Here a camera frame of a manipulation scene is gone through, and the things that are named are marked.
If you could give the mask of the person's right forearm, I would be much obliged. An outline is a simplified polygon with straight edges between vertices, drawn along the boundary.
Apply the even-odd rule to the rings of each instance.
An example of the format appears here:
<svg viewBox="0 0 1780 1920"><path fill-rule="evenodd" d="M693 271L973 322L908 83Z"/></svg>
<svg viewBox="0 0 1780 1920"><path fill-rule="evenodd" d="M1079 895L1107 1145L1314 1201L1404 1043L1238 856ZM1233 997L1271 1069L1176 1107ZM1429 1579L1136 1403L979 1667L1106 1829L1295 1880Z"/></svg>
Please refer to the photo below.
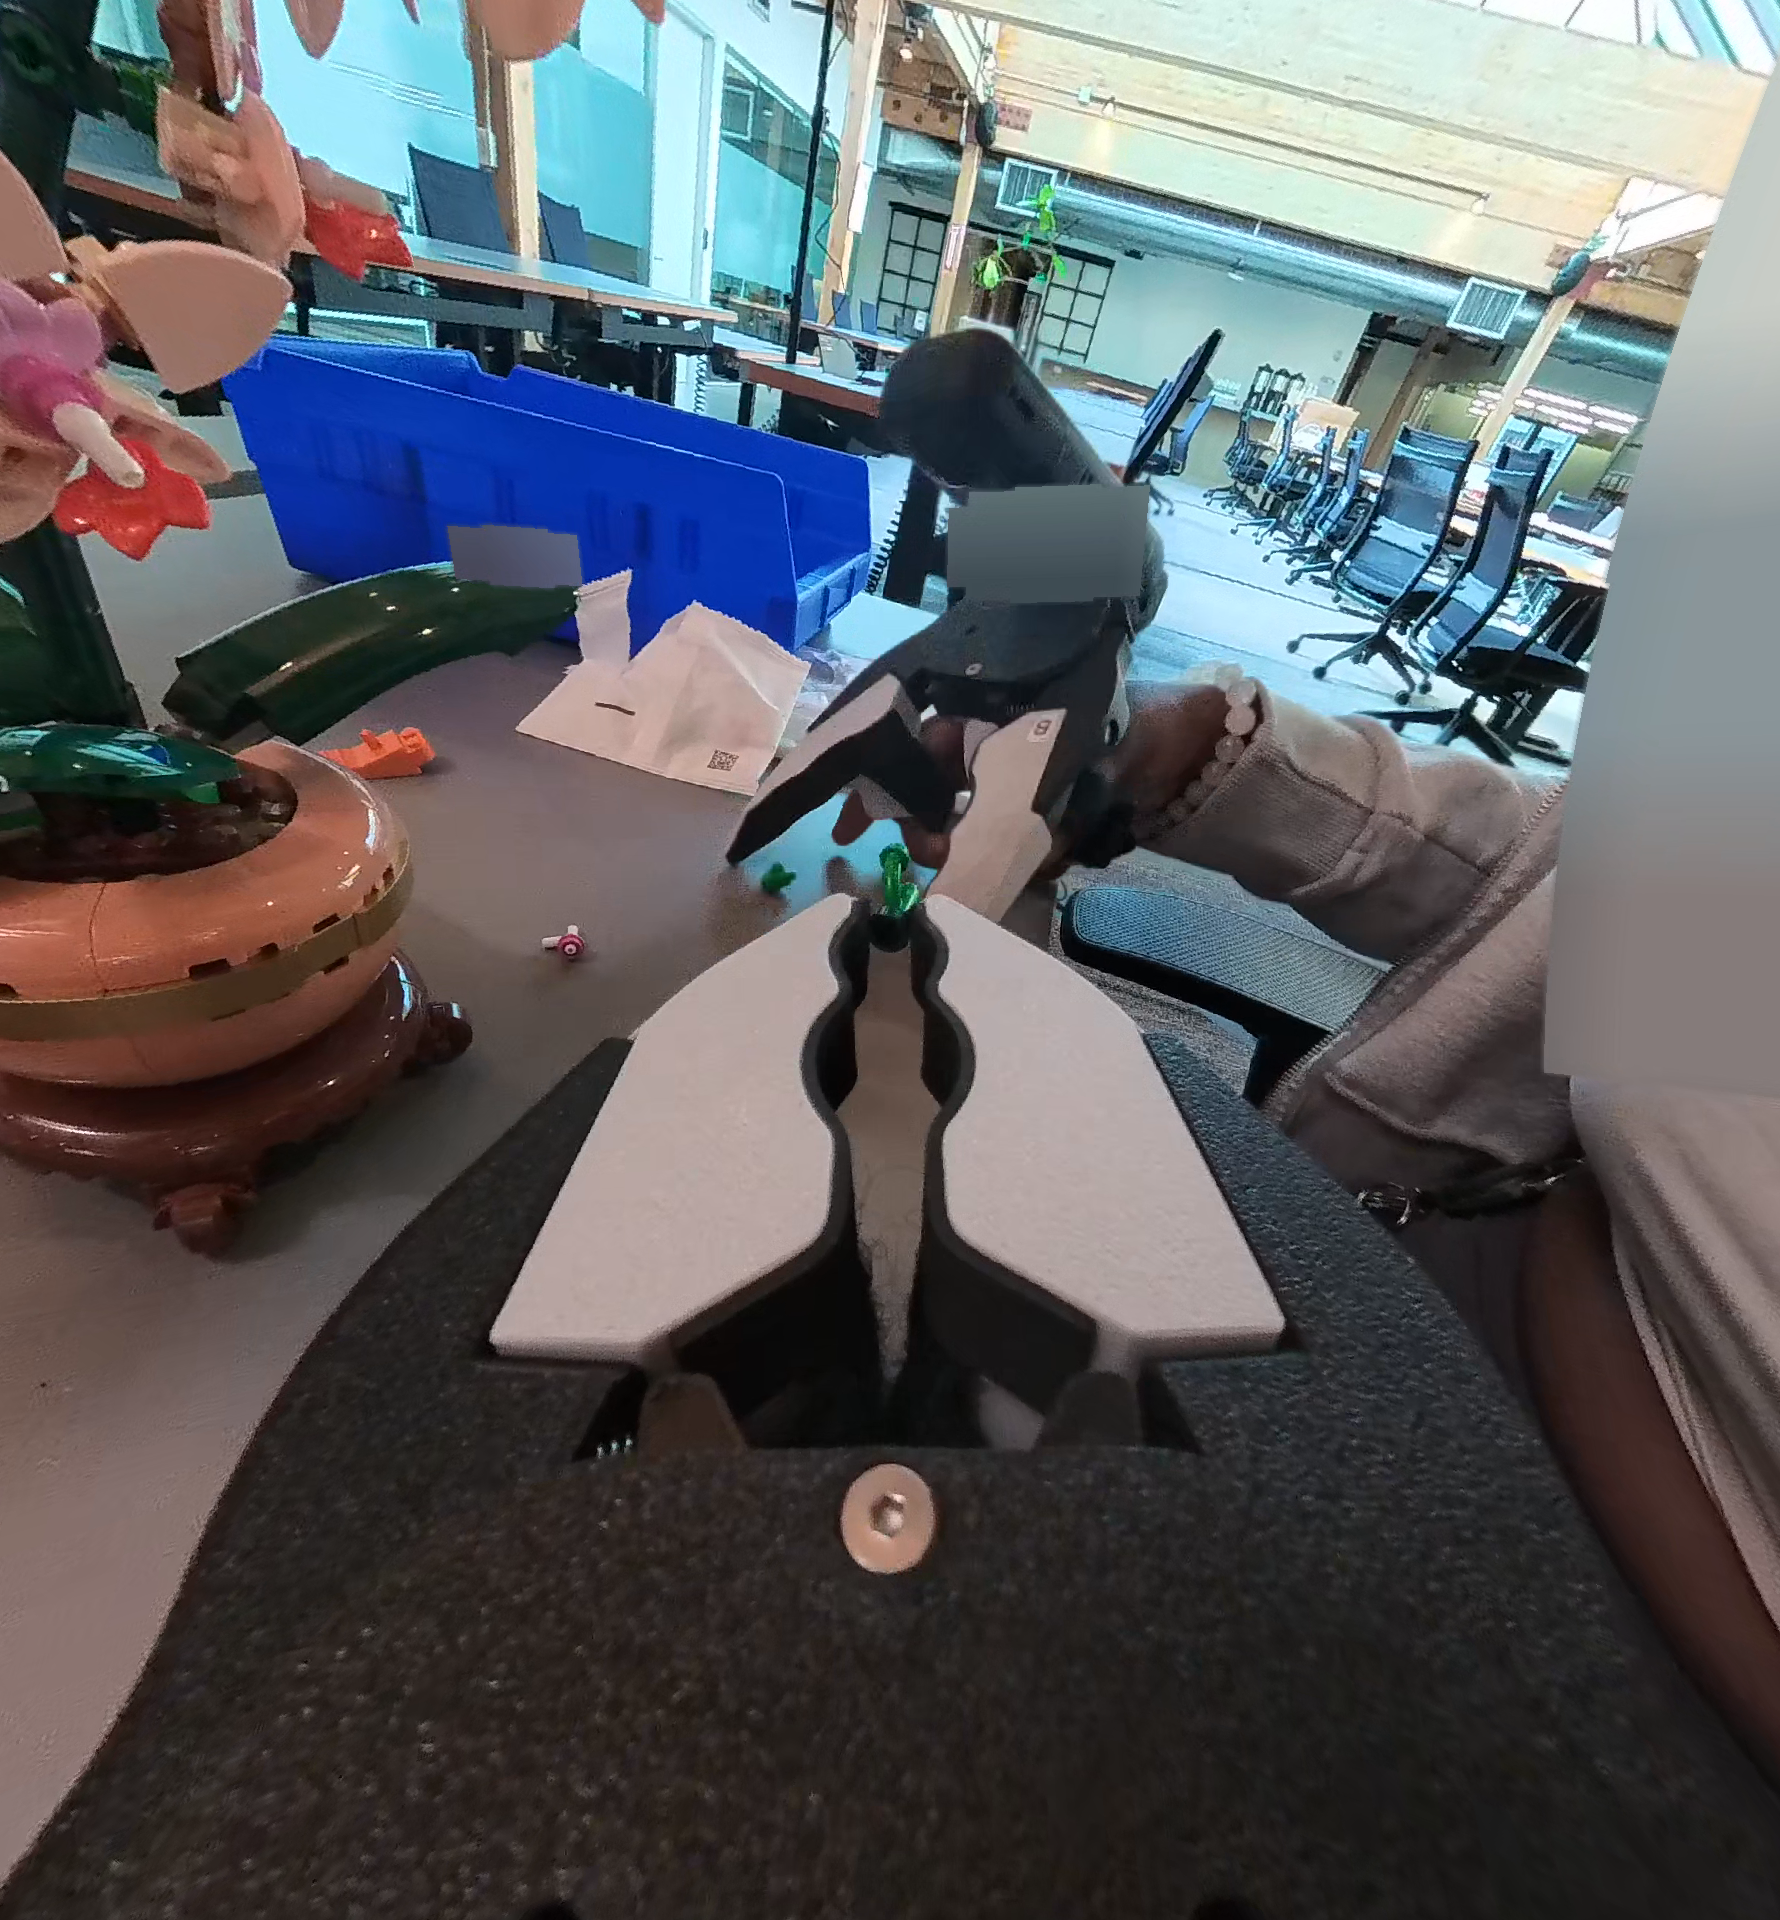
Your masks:
<svg viewBox="0 0 1780 1920"><path fill-rule="evenodd" d="M1264 699L1238 754L1195 777L1195 804L1168 807L1155 853L1543 1050L1567 788Z"/></svg>

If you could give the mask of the long wooden office desk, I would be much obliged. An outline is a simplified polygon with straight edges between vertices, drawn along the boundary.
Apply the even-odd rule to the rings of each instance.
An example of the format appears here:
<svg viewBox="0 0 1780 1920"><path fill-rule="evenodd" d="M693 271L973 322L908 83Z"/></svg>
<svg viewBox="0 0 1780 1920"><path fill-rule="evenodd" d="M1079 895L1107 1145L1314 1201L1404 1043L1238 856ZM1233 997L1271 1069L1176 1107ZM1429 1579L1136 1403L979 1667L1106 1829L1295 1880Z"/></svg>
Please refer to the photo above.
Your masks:
<svg viewBox="0 0 1780 1920"><path fill-rule="evenodd" d="M64 210L97 233L215 238L212 211L185 199L174 181L64 168ZM406 238L406 260L370 267L362 276L332 271L312 239L290 256L294 310L309 330L312 310L472 327L517 346L522 332L561 330L644 355L640 392L664 392L675 355L712 355L733 315L697 296L664 293L584 267L490 255L439 238Z"/></svg>

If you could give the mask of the large blue plastic bin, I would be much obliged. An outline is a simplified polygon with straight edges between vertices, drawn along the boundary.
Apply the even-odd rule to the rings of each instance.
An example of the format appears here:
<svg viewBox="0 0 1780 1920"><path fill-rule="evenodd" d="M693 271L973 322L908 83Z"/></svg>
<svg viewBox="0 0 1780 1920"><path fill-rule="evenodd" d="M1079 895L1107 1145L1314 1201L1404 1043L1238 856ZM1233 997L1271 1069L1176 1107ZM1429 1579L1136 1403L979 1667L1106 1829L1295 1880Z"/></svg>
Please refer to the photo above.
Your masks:
<svg viewBox="0 0 1780 1920"><path fill-rule="evenodd" d="M868 591L864 457L465 351L272 336L223 377L294 571L446 564L452 526L572 536L629 573L633 645L697 603L798 649Z"/></svg>

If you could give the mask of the person's own body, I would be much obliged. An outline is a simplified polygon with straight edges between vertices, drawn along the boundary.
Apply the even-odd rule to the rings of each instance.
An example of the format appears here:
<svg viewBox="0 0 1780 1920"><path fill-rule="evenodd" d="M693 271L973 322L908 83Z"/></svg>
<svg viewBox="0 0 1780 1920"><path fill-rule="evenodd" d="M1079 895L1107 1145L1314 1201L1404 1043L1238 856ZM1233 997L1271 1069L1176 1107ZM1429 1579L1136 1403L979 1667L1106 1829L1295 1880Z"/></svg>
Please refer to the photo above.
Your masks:
<svg viewBox="0 0 1780 1920"><path fill-rule="evenodd" d="M1528 1384L1582 1516L1780 1793L1780 1099L1554 1085L1530 893L1370 921L1246 878L1384 967L1273 1087Z"/></svg>

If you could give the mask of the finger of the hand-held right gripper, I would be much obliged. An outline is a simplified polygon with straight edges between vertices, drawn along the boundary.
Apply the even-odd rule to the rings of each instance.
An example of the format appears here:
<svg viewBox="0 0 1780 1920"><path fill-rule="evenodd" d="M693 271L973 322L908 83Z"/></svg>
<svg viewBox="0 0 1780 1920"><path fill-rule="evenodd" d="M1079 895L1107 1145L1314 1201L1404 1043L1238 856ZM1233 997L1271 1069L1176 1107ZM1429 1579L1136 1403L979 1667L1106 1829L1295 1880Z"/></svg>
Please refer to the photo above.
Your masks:
<svg viewBox="0 0 1780 1920"><path fill-rule="evenodd" d="M1060 743L1057 715L966 728L966 804L946 832L934 895L1004 921L1053 853L1042 782Z"/></svg>
<svg viewBox="0 0 1780 1920"><path fill-rule="evenodd" d="M918 715L892 675L859 675L761 777L724 853L728 863L774 845L842 788L877 790L879 819L933 832L933 754Z"/></svg>

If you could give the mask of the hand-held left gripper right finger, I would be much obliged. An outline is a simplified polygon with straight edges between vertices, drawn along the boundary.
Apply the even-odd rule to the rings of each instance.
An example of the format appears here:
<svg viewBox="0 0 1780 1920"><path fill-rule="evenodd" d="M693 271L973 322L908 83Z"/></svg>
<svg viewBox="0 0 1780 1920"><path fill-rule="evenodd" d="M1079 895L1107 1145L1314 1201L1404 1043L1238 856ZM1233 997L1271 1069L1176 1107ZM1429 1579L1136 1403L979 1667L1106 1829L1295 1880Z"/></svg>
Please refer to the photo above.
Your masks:
<svg viewBox="0 0 1780 1920"><path fill-rule="evenodd" d="M1287 1315L1136 1022L956 899L918 912L918 1319L964 1368L1259 1359Z"/></svg>

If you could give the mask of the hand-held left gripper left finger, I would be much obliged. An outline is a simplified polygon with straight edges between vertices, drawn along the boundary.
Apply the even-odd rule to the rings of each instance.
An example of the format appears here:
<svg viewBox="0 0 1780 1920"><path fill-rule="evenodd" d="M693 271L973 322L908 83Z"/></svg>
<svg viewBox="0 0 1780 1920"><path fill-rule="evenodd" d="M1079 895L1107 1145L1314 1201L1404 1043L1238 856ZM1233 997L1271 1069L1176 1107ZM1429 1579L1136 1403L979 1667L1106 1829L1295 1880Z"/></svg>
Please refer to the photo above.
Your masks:
<svg viewBox="0 0 1780 1920"><path fill-rule="evenodd" d="M838 1009L828 895L640 1025L490 1324L498 1359L670 1363L679 1337L806 1252L836 1205L836 1122L806 1085Z"/></svg>

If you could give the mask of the plain white paper bag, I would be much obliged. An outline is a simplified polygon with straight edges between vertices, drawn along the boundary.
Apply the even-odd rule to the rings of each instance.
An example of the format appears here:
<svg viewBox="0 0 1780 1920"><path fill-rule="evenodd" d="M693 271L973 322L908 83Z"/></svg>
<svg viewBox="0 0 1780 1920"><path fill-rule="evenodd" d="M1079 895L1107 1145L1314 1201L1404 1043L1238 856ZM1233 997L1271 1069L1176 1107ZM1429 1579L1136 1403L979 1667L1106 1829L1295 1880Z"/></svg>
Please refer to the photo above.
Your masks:
<svg viewBox="0 0 1780 1920"><path fill-rule="evenodd" d="M798 655L697 603L633 649L627 571L580 591L575 628L584 660L517 736L737 800L758 790L806 682Z"/></svg>

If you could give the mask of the hanging green plant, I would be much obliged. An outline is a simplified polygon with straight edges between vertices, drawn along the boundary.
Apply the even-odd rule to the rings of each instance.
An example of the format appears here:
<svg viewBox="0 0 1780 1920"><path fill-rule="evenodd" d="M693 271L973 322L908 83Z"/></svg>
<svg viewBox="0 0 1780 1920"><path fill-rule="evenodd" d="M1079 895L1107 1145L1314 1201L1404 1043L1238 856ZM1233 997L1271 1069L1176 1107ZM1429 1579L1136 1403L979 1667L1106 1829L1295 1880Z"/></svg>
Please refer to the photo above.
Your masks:
<svg viewBox="0 0 1780 1920"><path fill-rule="evenodd" d="M1019 238L991 239L991 248L976 260L973 286L991 303L1004 296L1014 286L1028 291L1038 281L1053 281L1064 272L1064 256L1057 248L1057 181L1047 178L1026 210Z"/></svg>

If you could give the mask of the person's right hand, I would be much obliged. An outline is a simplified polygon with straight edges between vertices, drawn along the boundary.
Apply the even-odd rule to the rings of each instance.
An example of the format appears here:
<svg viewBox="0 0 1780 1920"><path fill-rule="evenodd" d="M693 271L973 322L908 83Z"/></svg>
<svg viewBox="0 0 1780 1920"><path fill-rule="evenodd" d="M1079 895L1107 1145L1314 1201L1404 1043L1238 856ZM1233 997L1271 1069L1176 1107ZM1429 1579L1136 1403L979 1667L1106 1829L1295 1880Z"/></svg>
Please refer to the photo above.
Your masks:
<svg viewBox="0 0 1780 1920"><path fill-rule="evenodd" d="M1168 819L1182 819L1195 804L1212 777L1208 762L1227 767L1242 754L1242 743L1252 736L1260 715L1260 687L1238 671L1212 671L1208 678L1190 682L1131 682L1128 687L1128 721L1118 738L1118 754L1106 767L1118 800L1128 804L1136 832L1155 832ZM966 728L946 715L928 715L918 738L928 754L945 767L956 790L966 788ZM830 845L854 845L879 819L879 804L859 788L847 790ZM938 873L946 856L946 832L922 832L918 824L900 824L911 863ZM1038 878L1053 878L1071 863L1071 827L1053 832L1053 853Z"/></svg>

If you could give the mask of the grey desk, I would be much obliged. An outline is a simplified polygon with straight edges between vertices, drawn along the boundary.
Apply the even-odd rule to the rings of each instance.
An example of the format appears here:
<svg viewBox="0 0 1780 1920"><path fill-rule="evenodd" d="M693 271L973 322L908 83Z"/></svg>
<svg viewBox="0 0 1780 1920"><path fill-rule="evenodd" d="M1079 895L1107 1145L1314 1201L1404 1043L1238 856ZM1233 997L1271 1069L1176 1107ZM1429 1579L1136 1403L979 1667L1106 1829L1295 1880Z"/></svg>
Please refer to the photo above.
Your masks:
<svg viewBox="0 0 1780 1920"><path fill-rule="evenodd" d="M765 1529L728 1457L702 1485L575 1457L606 1373L514 1366L485 1324L575 1153L561 1078L774 923L724 863L737 804L532 743L514 721L565 649L465 660L377 702L443 767L387 782L413 840L406 952L472 1022L470 1054L382 1095L286 1171L209 1260L144 1209L0 1158L0 1885L154 1661L185 1569L196 1641L144 1685L118 1812L64 1866L103 1913L136 1830L144 1913L272 1916L260 1825L296 1836L309 1913L490 1916L501 1894L712 1913L693 1841L728 1841L728 1916L1053 1916L1047 1836L991 1801L1018 1732L946 1729L886 1656L810 1679L732 1573L702 1691L758 1685L720 1801L675 1793L670 1861L594 1861L615 1794L543 1789L514 1745L517 1656L584 1708L584 1656L660 1656L649 1587ZM543 935L580 923L565 963Z"/></svg>

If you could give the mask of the row of black office chairs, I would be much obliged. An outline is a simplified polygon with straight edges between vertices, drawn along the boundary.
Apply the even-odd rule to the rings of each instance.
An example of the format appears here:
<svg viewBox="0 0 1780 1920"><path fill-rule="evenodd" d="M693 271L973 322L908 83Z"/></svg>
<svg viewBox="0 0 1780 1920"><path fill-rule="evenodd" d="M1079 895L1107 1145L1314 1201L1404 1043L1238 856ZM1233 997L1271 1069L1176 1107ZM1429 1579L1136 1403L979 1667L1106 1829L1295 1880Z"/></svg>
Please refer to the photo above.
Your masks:
<svg viewBox="0 0 1780 1920"><path fill-rule="evenodd" d="M1489 762L1567 767L1538 736L1589 678L1612 543L1563 536L1557 468L1575 439L1512 422L1472 439L1397 425L1382 460L1348 408L1298 398L1260 364L1227 448L1230 483L1206 504L1238 509L1290 585L1323 585L1347 630L1303 630L1287 655L1308 682L1382 690L1370 717Z"/></svg>

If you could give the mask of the black computer monitor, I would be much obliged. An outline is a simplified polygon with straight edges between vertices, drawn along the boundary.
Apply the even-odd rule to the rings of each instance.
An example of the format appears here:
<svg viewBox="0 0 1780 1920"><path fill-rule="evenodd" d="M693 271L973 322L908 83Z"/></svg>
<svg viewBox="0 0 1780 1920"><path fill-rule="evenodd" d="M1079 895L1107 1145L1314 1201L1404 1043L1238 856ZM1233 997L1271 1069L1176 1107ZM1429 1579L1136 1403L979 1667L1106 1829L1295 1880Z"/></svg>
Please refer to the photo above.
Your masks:
<svg viewBox="0 0 1780 1920"><path fill-rule="evenodd" d="M1124 483L1140 483L1160 455L1168 430L1190 408L1206 371L1212 364L1223 346L1223 330L1208 330L1182 360L1182 371L1160 384L1160 392L1143 405L1131 448L1122 467Z"/></svg>

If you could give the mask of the toy brick orchid plant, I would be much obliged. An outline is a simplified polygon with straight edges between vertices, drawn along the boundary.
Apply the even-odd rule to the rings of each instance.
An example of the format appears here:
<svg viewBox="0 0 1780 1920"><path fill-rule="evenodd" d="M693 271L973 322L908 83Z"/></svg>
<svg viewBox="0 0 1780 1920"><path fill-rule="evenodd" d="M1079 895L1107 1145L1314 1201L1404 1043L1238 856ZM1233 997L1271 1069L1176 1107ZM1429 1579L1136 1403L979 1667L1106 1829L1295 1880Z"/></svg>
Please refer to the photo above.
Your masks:
<svg viewBox="0 0 1780 1920"><path fill-rule="evenodd" d="M212 390L294 303L294 256L413 271L393 199L306 155L253 4L157 4L157 155L201 238L64 238L80 114L120 114L97 4L0 4L0 1153L136 1188L196 1252L272 1153L470 1050L403 961L408 840L306 743L452 660L575 628L627 667L627 573L422 564L206 639L150 721L80 543L209 532L223 457L108 360Z"/></svg>

